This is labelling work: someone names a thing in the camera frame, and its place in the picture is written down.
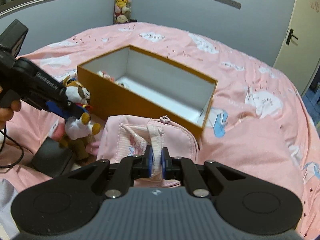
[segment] pink bag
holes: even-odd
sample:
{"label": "pink bag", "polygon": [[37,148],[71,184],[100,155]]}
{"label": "pink bag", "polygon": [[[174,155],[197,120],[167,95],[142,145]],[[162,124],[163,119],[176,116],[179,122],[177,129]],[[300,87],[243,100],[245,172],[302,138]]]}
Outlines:
{"label": "pink bag", "polygon": [[173,187],[177,180],[162,179],[161,150],[167,147],[171,157],[198,158],[198,144],[195,137],[184,127],[172,122],[167,116],[154,120],[132,115],[117,115],[108,118],[104,127],[97,160],[108,159],[118,163],[131,155],[143,155],[147,145],[154,154],[152,177],[138,179],[139,187]]}

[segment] hand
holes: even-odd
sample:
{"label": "hand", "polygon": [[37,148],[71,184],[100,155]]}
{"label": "hand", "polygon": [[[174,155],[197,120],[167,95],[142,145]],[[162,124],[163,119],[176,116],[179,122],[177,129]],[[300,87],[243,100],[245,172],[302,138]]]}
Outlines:
{"label": "hand", "polygon": [[15,100],[11,103],[10,108],[0,108],[0,130],[4,129],[5,122],[9,121],[13,117],[14,112],[18,112],[21,109],[21,102]]}

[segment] logo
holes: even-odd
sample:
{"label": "logo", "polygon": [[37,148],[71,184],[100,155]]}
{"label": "logo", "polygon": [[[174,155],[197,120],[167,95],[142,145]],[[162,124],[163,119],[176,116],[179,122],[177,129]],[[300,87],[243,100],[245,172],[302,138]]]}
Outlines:
{"label": "logo", "polygon": [[158,196],[158,195],[160,195],[160,194],[162,193],[162,191],[159,190],[159,189],[155,189],[155,190],[153,190],[151,193],[152,193],[153,195],[155,195],[155,196]]}
{"label": "logo", "polygon": [[41,79],[44,83],[46,83],[51,88],[58,90],[58,86],[54,84],[52,81],[50,81],[49,79],[47,79],[46,77],[44,77],[40,72],[37,73],[36,77]]}

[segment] zipper pull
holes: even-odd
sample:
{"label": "zipper pull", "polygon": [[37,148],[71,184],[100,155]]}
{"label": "zipper pull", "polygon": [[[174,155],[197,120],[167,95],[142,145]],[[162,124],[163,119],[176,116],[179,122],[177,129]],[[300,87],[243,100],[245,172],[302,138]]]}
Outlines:
{"label": "zipper pull", "polygon": [[166,116],[162,116],[159,118],[161,123],[164,123],[164,124],[170,124],[171,120],[170,118],[166,115]]}

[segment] orange box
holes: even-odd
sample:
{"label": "orange box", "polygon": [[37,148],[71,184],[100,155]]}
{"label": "orange box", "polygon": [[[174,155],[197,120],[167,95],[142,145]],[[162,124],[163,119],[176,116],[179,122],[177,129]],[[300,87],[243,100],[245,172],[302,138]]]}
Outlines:
{"label": "orange box", "polygon": [[[105,71],[127,88],[98,76]],[[217,80],[186,65],[134,47],[115,49],[77,67],[78,80],[91,94],[93,113],[158,119],[167,115],[199,139]]]}

